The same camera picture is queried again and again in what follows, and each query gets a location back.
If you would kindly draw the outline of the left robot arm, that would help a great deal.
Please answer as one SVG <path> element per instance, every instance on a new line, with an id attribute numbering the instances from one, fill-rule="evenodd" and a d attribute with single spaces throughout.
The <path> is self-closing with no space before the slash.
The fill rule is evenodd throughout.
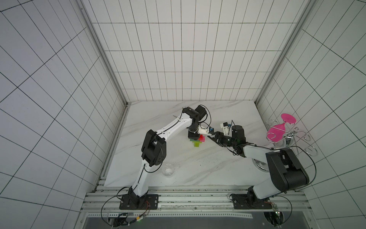
<path id="1" fill-rule="evenodd" d="M 146 199 L 148 192 L 148 176 L 160 168 L 167 155 L 168 141 L 183 130 L 188 130 L 188 138 L 198 140 L 201 135 L 207 135 L 209 131 L 201 128 L 201 124 L 210 117 L 210 113 L 203 105 L 193 109 L 185 107 L 180 115 L 157 131 L 149 130 L 142 145 L 142 164 L 140 175 L 129 188 L 127 195 L 135 205 Z"/>

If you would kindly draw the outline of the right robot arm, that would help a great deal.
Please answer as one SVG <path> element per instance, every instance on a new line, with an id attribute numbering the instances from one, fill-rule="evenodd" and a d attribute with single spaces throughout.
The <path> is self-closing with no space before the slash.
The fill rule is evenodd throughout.
<path id="1" fill-rule="evenodd" d="M 234 155 L 255 159 L 268 166 L 270 178 L 248 189 L 248 202 L 264 201 L 310 183 L 307 172 L 292 148 L 268 148 L 249 143 L 242 126 L 234 125 L 229 130 L 231 135 L 210 127 L 208 137 L 223 148 L 232 148 Z"/>

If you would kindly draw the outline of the lime lego brick front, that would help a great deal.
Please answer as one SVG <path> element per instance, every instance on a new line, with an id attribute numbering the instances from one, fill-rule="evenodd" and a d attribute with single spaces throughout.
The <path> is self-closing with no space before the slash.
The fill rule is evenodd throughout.
<path id="1" fill-rule="evenodd" d="M 201 142 L 199 142 L 199 141 L 195 141 L 193 143 L 194 147 L 196 147 L 196 148 L 198 148 L 200 146 L 200 144 L 201 144 Z"/>

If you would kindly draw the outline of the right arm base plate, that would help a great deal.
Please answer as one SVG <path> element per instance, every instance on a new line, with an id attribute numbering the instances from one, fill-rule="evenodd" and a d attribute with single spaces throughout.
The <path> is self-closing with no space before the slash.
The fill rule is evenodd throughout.
<path id="1" fill-rule="evenodd" d="M 235 210 L 271 210 L 272 204 L 269 199 L 258 199 L 248 194 L 231 194 L 229 199 L 232 201 Z"/>

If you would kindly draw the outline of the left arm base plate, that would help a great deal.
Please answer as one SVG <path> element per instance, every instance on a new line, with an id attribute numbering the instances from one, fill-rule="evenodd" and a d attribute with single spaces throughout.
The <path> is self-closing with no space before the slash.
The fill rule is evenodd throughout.
<path id="1" fill-rule="evenodd" d="M 156 210 L 158 208 L 159 195 L 145 194 L 142 197 L 134 193 L 122 195 L 120 201 L 120 210 Z"/>

